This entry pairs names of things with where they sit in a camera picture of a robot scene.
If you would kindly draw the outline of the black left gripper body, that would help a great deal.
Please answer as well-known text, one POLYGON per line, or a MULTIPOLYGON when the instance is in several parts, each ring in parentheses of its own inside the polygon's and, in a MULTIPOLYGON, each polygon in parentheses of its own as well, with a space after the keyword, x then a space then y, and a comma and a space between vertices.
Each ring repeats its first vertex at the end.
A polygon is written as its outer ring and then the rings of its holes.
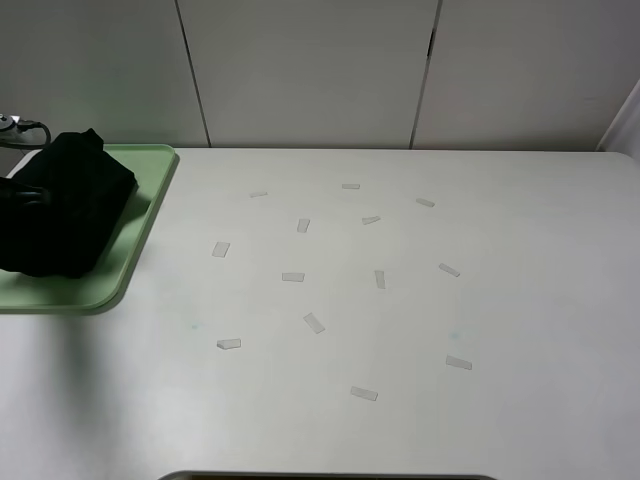
POLYGON ((48 190, 25 185, 10 178, 1 178, 1 204, 7 205, 49 205, 48 190))

